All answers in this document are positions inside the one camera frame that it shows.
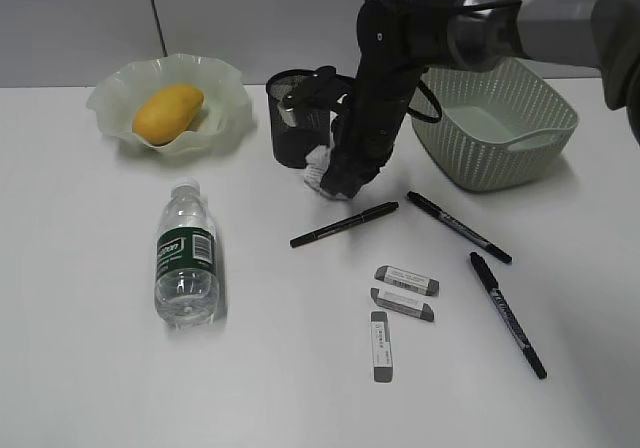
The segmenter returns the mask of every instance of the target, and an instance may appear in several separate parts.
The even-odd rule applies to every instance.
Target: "plastic bottle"
[[[193,179],[179,182],[158,228],[155,304],[167,323],[190,326],[212,319],[220,293],[216,248],[200,185]]]

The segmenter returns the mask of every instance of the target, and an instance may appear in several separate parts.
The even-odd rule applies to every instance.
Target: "black marker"
[[[435,203],[427,200],[424,196],[419,195],[418,193],[414,193],[410,191],[407,193],[407,198],[411,203],[416,205],[422,211],[425,211],[429,215],[433,216],[436,220],[441,221],[445,225],[447,225],[452,230],[458,232],[462,236],[464,236],[467,240],[473,241],[480,248],[484,248],[487,253],[492,254],[500,261],[504,263],[511,263],[512,258],[496,245],[491,243],[485,237],[480,236],[478,233],[473,231],[468,226],[465,226],[460,221],[456,220],[453,216],[447,214]]]
[[[533,371],[535,371],[538,378],[544,380],[547,377],[547,372],[542,366],[540,358],[538,358],[538,355],[531,346],[527,335],[524,334],[524,330],[520,326],[520,323],[518,323],[516,315],[513,314],[511,308],[509,308],[509,305],[507,304],[507,300],[504,299],[502,292],[498,288],[498,281],[493,276],[493,273],[491,273],[491,270],[484,261],[484,258],[477,253],[471,253],[470,256],[473,269],[476,270],[476,273],[480,277],[480,281],[482,281],[484,287],[487,289],[487,293],[489,293],[493,304],[496,305],[498,312],[500,312],[500,316],[502,316],[502,319],[509,327],[511,334],[516,339],[516,343],[518,343],[518,346],[522,350],[522,353],[524,353],[525,358],[531,365],[531,368],[533,368]]]
[[[388,215],[389,213],[393,213],[399,206],[400,205],[395,201],[383,203],[382,205],[369,208],[359,215],[352,216],[351,218],[339,221],[333,225],[325,226],[319,230],[299,236],[298,238],[291,240],[289,243],[291,244],[291,248],[297,248],[298,246],[306,245],[312,241],[321,240],[327,236],[335,235],[336,233],[348,230],[354,226],[358,226],[368,221],[375,220],[376,218],[380,218],[381,216]]]

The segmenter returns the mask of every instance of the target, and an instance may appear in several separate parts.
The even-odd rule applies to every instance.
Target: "yellow mango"
[[[193,121],[204,94],[192,85],[173,85],[155,93],[138,111],[133,131],[153,145],[173,141]]]

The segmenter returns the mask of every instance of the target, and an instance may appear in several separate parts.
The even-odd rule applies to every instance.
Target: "green plastic basket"
[[[413,129],[442,171],[469,191],[538,178],[578,125],[564,98],[516,59],[488,73],[432,69],[422,80],[443,116],[436,124],[413,118]],[[434,114],[419,90],[411,107]]]

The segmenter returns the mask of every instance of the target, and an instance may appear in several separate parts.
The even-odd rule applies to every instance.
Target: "table surface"
[[[539,181],[456,188],[408,121],[351,202],[310,191],[257,128],[166,160],[103,137],[88,88],[0,90],[0,444],[5,447],[637,446],[640,149],[599,80],[551,82],[581,123]],[[153,305],[160,211],[197,178],[221,232],[226,317],[171,331]],[[468,263],[475,247],[404,201],[423,193],[514,257],[486,259],[536,347],[539,381]],[[381,202],[393,215],[292,250]],[[432,276],[433,324],[389,313],[373,382],[381,265]]]

